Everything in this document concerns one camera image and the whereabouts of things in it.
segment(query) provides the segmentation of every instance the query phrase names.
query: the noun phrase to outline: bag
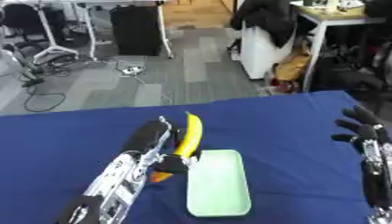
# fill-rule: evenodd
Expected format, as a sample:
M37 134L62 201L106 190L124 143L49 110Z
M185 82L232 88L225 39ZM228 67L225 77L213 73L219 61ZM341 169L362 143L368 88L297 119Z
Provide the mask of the bag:
M311 51L306 46L306 43L303 42L298 49L294 49L292 53L276 67L276 79L278 81L297 80L305 70L310 58Z

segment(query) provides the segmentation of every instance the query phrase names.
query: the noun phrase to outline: yellow banana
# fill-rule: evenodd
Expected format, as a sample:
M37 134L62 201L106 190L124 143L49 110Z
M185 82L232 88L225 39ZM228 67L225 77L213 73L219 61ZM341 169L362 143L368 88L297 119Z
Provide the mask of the yellow banana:
M203 124L198 116L187 113L187 128L183 141L173 152L175 155L189 158L199 146L203 135ZM150 176L151 182L160 182L168 179L172 174L168 172L154 171Z

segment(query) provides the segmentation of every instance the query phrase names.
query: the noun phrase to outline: desk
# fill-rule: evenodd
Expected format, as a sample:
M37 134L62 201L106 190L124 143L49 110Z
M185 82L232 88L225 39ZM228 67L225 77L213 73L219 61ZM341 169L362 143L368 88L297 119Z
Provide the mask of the desk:
M313 44L311 46L311 61L304 76L304 92L309 91L312 84L312 72L316 65L321 46L323 45L326 35L326 28L328 26L338 25L367 25L380 24L385 22L384 18L370 18L367 17L363 7L353 8L347 12L336 12L333 14L325 14L322 9L313 9L305 6L298 6L295 2L291 3L297 7L298 14L301 17L307 18L313 23L317 24L316 34L314 36Z
M49 39L49 47L46 48L43 52L39 52L38 54L34 55L34 63L37 60L48 53L52 52L66 52L66 53L74 53L76 56L79 53L75 50L65 48L60 46L54 40L52 31L49 27L48 21L46 19L45 13L42 11L41 6L42 4L49 4L49 3L71 3L71 4L85 4L85 7L82 7L83 10L83 17L85 18L88 35L91 40L89 56L93 60L97 60L95 57L95 46L96 46L96 37L94 28L92 25L91 17L89 9L96 5L101 4L110 4L110 5L118 5L118 4L133 4L133 3L157 3L158 9L158 22L159 22L159 30L161 32L161 39L164 44L164 48L167 51L168 57L171 59L173 58L172 49L170 48L169 39L166 37L165 32L165 21L164 21L164 13L163 13L163 2L162 0L3 0L3 4L33 4L38 11L39 18L41 19L42 25L45 28L46 35Z

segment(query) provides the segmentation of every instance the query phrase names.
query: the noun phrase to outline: metal robotic hand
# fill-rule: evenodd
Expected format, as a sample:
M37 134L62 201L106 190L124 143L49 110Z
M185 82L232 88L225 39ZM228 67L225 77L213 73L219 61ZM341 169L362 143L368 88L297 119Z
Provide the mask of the metal robotic hand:
M363 156L360 163L362 184L367 203L375 214L368 217L372 224L392 223L392 141L380 120L366 109L355 106L343 114L356 122L337 120L336 124L355 135L332 135L335 141L348 142Z

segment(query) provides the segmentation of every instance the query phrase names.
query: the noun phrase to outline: black bin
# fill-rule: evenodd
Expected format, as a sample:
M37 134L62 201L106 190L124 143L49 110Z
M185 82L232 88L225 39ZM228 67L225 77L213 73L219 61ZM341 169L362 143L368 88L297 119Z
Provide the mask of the black bin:
M117 7L110 12L110 20L119 54L159 55L162 40L157 6Z

